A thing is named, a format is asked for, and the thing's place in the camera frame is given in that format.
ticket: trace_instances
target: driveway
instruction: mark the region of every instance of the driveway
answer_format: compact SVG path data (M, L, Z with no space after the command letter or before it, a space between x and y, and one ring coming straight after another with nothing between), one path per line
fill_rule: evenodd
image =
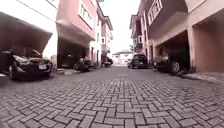
M6 128L222 128L223 93L221 85L152 70L99 69L6 80L0 119Z

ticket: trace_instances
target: interlocking paver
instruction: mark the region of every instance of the interlocking paver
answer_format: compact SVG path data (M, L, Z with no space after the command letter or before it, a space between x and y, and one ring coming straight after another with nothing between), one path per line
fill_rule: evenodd
M10 84L0 89L0 120L10 127L224 127L223 86L150 70L100 69Z
M103 120L105 118L106 113L105 112L98 112L94 122L103 123Z
M55 122L51 119L48 119L48 118L43 118L40 120L40 123L46 127L53 127L57 122Z
M30 128L39 128L41 126L40 123L38 123L37 121L31 119L31 120L28 120L26 123L26 126L30 127Z
M134 119L125 119L125 128L135 128Z
M93 121L93 118L94 118L93 116L86 116L83 119L83 121L81 122L80 127L81 128L88 128L88 127L90 127L90 125L91 125L91 123Z
M57 122L61 122L61 123L67 124L71 120L71 118L65 117L65 116L61 116L61 115L57 115L54 118L54 120L57 121Z
M197 124L197 122L196 122L194 119L189 118L189 119L181 120L181 121L180 121L180 124L181 124L183 127L188 127L188 126L192 126L192 125Z
M68 114L68 117L76 119L76 120L82 120L84 115L79 114L79 113L71 112L71 113Z

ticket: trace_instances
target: carport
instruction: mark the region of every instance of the carport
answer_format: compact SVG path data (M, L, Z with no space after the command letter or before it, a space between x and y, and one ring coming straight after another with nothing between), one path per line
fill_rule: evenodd
M190 68L190 51L187 31L178 34L177 36L156 47L157 56L166 55L169 53L182 54L182 51L186 53L186 58L184 58L184 60L189 62L186 65L186 68Z
M224 71L224 10L193 26L195 64L200 72Z
M43 52L52 33L0 12L0 51L11 45L31 47Z
M72 43L71 41L68 41L63 38L58 39L58 58L57 58L57 64L58 68L61 68L62 64L66 62L68 59L68 55L71 55L74 57L74 59L79 59L80 57L86 57L88 48Z

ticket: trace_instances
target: car wheel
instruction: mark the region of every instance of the car wheel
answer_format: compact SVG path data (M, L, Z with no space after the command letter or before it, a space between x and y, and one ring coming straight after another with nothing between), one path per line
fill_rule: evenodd
M180 70L181 70L180 63L177 62L177 61L173 61L173 62L171 63L171 67L170 67L170 69L171 69L171 73L173 73L173 74L177 74L177 73L179 73Z
M15 79L16 79L16 71L15 71L13 65L10 65L10 66L9 66L9 71L8 71L8 73L9 73L9 78L10 78L10 79L12 79L12 80L15 80Z
M78 66L77 66L77 64L74 64L74 65L73 65L73 69L76 70L76 71L78 71Z

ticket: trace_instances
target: townhouse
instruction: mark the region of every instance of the townhouse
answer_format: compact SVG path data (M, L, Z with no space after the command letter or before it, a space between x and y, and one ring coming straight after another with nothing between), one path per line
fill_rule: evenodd
M223 13L222 0L141 0L142 52L153 59L184 50L191 69L224 71Z
M133 39L133 50L141 53L143 48L141 19L138 15L131 16L130 29L132 29L131 38Z
M91 54L90 58L97 65L101 64L101 61L106 61L107 53L110 50L110 43L113 39L112 31L113 26L108 16L105 16L99 3L97 3L97 23L95 41L90 43Z
M97 0L1 1L0 51L12 45L31 47L59 68L69 55L98 63L102 49L99 8Z

